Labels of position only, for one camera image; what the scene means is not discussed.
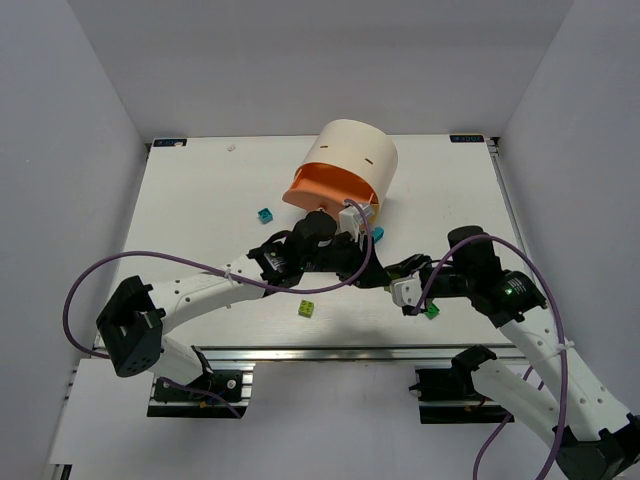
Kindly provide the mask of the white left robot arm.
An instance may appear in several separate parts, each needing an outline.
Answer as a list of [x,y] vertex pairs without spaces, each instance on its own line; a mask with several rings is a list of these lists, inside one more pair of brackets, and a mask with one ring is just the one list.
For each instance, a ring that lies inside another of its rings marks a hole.
[[337,222],[321,211],[307,214],[221,271],[155,284],[138,276],[123,280],[97,319],[116,375],[150,371],[180,385],[201,382],[209,374],[204,355],[170,338],[170,332],[214,310],[295,287],[307,272],[334,273],[363,289],[391,282],[368,235],[339,231]]

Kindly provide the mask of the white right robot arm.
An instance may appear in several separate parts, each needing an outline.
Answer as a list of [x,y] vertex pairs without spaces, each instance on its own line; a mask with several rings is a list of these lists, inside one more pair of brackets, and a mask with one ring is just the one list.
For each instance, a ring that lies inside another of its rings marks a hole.
[[502,267],[498,238],[479,226],[448,235],[438,262],[417,254],[386,267],[393,302],[406,315],[435,299],[466,298],[526,358],[545,392],[514,374],[489,348],[457,354],[449,374],[463,393],[498,403],[550,449],[568,479],[613,479],[639,461],[639,418],[589,369],[564,333],[548,286]]

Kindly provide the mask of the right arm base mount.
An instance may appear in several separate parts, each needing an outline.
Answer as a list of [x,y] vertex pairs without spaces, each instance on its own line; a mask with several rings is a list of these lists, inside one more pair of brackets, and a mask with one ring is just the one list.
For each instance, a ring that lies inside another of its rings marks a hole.
[[417,368],[416,383],[409,391],[419,402],[423,425],[500,424],[513,422],[510,414],[473,386],[471,373],[497,355],[482,345],[457,354],[448,368]]

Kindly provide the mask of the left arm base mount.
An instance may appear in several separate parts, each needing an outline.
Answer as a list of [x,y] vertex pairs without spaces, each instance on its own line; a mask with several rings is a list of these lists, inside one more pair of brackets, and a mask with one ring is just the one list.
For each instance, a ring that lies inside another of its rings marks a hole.
[[249,405],[252,380],[252,366],[224,362],[211,363],[204,373],[187,384],[155,376],[147,416],[240,420]]

